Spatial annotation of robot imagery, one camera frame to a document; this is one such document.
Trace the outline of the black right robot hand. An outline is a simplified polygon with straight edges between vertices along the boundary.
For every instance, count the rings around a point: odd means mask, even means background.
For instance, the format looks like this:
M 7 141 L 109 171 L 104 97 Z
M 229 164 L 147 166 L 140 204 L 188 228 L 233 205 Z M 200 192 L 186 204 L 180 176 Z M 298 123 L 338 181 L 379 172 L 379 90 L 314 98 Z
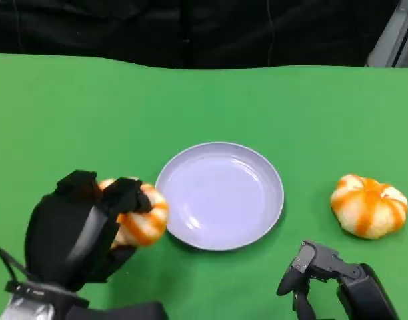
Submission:
M 298 319 L 316 319 L 308 301 L 310 280 L 337 281 L 337 297 L 349 319 L 398 319 L 388 294 L 366 263 L 347 263 L 339 252 L 303 241 L 277 288 L 277 295 L 293 294 L 292 310 Z

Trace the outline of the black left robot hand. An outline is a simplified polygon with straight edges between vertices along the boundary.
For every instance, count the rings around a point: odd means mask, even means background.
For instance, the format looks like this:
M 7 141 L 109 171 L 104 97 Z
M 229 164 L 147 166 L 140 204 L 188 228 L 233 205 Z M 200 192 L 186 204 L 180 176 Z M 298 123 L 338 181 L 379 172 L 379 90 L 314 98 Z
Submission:
M 100 189 L 94 171 L 74 170 L 35 206 L 25 236 L 29 279 L 77 292 L 86 283 L 104 283 L 136 252 L 116 244 L 118 217 L 146 213 L 150 201 L 142 181 L 118 178 Z

